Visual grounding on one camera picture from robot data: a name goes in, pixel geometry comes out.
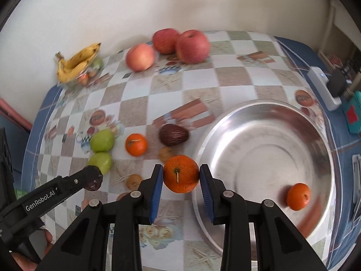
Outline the left human hand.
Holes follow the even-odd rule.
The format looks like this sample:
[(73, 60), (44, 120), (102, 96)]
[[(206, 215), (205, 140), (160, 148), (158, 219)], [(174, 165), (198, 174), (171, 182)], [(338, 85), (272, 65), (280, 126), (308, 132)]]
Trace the left human hand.
[[(47, 241), (47, 246), (44, 251), (44, 255), (46, 255), (53, 246), (53, 236), (51, 232), (47, 229), (43, 229), (43, 231)], [(28, 258), (22, 256), (21, 254), (12, 252), (11, 255), (16, 261), (16, 263), (19, 265), (19, 267), (24, 271), (35, 271), (35, 269), (37, 268), (37, 264), (35, 262), (28, 260)]]

